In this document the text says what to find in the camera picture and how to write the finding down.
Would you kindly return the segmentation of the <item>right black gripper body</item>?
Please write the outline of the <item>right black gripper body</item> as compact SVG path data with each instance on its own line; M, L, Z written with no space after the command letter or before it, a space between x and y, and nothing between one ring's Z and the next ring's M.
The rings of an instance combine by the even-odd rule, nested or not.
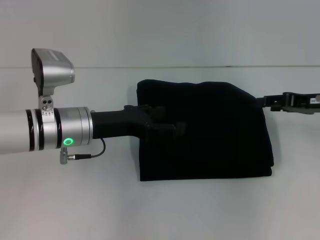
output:
M320 112L320 94L283 93L282 110L287 113L313 115Z

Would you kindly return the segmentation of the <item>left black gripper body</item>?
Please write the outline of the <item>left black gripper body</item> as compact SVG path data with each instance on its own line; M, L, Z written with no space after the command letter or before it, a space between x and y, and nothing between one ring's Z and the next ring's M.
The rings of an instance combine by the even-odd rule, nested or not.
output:
M126 105L118 111L92 111L93 139L131 136L145 138L155 122L148 111L148 105Z

